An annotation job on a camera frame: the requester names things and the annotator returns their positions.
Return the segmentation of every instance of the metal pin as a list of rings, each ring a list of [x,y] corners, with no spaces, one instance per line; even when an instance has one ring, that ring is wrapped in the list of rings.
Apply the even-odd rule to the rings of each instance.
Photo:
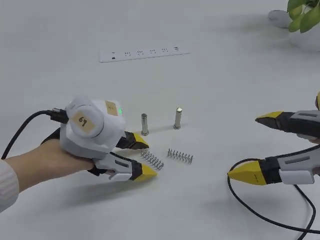
[[[149,134],[148,122],[147,122],[147,114],[145,114],[145,113],[141,114],[141,123],[142,123],[141,135],[147,136]]]
[[[182,113],[182,108],[178,107],[176,109],[176,111],[175,111],[175,120],[174,120],[174,125],[173,125],[174,129],[180,129],[181,128],[181,125],[180,125],[181,113]]]

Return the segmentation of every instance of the electrical outlet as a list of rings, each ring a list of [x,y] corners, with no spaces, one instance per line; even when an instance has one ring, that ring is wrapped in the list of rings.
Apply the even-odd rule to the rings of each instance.
[[[190,52],[179,46],[173,47],[153,47],[153,48],[143,48],[139,50],[132,51],[116,51],[116,52],[100,52],[100,62],[117,62],[133,59],[147,59],[155,57],[164,57],[172,55],[183,55],[189,54]]]

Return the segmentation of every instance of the cuff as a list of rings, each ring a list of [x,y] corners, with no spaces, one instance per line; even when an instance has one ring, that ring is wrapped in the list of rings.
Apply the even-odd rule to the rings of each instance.
[[[16,172],[0,159],[0,213],[13,205],[19,196],[19,181]]]

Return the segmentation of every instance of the yellow fingertip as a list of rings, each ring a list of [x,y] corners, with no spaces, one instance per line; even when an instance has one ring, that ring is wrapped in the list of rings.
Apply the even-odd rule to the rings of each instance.
[[[278,117],[282,113],[283,113],[283,111],[274,111],[274,112],[270,112],[270,113],[267,113],[267,114],[262,115],[262,116],[258,116],[256,119],[262,119],[262,118],[273,118],[273,119],[275,119],[276,117]]]
[[[134,182],[141,182],[150,178],[153,178],[155,176],[157,176],[157,172],[155,170],[153,170],[151,167],[149,167],[148,165],[145,164],[141,164],[142,165],[142,174],[140,176],[138,176]]]
[[[134,136],[136,142],[139,142],[139,143],[146,145],[146,149],[149,148],[149,144],[146,143],[146,141],[138,133],[134,132],[133,136]]]
[[[317,103],[318,103],[318,109],[320,108],[320,91],[318,92],[318,95],[316,97]]]
[[[266,185],[265,177],[262,174],[260,164],[258,161],[247,162],[232,171],[228,172],[231,179],[253,184],[253,185]]]

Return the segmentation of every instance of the handwritten label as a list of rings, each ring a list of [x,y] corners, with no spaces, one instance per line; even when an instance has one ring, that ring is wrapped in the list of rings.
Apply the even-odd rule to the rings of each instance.
[[[117,106],[114,102],[105,101],[105,105],[106,105],[106,111],[108,114],[113,115],[113,116],[118,116]]]
[[[78,111],[73,116],[72,121],[87,134],[96,126],[82,111]]]

